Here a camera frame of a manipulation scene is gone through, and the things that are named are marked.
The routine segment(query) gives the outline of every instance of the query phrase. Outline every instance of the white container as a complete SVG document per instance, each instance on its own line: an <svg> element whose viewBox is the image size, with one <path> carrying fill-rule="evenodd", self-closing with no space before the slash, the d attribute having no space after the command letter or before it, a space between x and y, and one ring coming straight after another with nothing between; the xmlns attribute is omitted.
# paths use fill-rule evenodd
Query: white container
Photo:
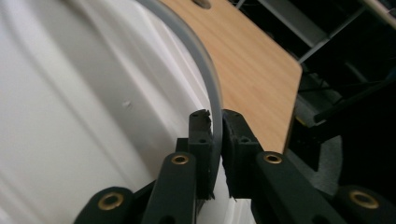
<svg viewBox="0 0 396 224"><path fill-rule="evenodd" d="M185 46L134 1L2 1L0 50L0 223L73 223L101 189L141 189L189 114L220 107ZM215 195L198 223L253 223L221 168Z"/></svg>

